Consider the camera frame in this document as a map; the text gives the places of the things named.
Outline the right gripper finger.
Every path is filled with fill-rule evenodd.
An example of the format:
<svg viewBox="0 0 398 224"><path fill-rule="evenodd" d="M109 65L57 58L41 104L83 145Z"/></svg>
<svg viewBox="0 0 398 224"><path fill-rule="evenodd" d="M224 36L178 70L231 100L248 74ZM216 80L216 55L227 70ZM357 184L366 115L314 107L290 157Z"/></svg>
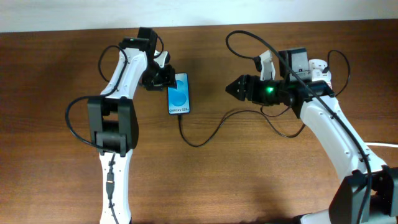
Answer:
<svg viewBox="0 0 398 224"><path fill-rule="evenodd" d="M225 89L227 93L229 93L231 96L235 97L239 101L245 101L246 99L246 94L244 89Z"/></svg>
<svg viewBox="0 0 398 224"><path fill-rule="evenodd" d="M245 90L249 75L241 75L235 81L226 86L225 90Z"/></svg>

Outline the blue screen smartphone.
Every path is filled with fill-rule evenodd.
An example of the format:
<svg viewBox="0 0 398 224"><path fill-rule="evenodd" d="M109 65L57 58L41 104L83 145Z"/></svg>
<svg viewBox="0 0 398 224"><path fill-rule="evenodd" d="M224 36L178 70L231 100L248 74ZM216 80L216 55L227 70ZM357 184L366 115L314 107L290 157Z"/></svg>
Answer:
<svg viewBox="0 0 398 224"><path fill-rule="evenodd" d="M168 87L168 111L170 115L187 114L190 112L190 96L188 75L178 73L175 75L177 87Z"/></svg>

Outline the white power strip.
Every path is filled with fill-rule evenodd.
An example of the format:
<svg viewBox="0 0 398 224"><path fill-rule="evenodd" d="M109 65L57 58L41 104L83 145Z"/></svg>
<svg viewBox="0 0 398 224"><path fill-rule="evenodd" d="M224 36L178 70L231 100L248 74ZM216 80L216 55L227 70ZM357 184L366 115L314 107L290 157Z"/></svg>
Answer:
<svg viewBox="0 0 398 224"><path fill-rule="evenodd" d="M321 59L311 59L308 61L308 66L311 71L312 81L324 81L332 88L331 72L326 61Z"/></svg>

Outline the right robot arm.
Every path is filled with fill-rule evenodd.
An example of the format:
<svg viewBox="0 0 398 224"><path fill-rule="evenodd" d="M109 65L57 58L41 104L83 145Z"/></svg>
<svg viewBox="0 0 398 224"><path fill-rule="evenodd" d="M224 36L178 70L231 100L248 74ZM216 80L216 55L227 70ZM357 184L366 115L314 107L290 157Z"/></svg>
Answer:
<svg viewBox="0 0 398 224"><path fill-rule="evenodd" d="M254 58L259 76L241 75L226 87L238 100L289 106L317 137L340 186L326 210L294 217L294 223L397 223L397 169L390 168L360 138L343 114L324 61L305 48L279 52L280 80L270 51Z"/></svg>

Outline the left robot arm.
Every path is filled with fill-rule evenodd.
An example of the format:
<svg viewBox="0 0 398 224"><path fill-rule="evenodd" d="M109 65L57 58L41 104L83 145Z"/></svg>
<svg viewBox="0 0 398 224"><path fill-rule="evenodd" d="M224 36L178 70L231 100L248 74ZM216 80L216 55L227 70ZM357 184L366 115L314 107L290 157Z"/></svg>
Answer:
<svg viewBox="0 0 398 224"><path fill-rule="evenodd" d="M119 61L99 96L88 100L91 143L99 153L103 173L100 223L131 223L129 165L139 139L133 98L142 85L148 91L177 87L170 54L156 50L159 35L141 27L137 37L125 37L116 46Z"/></svg>

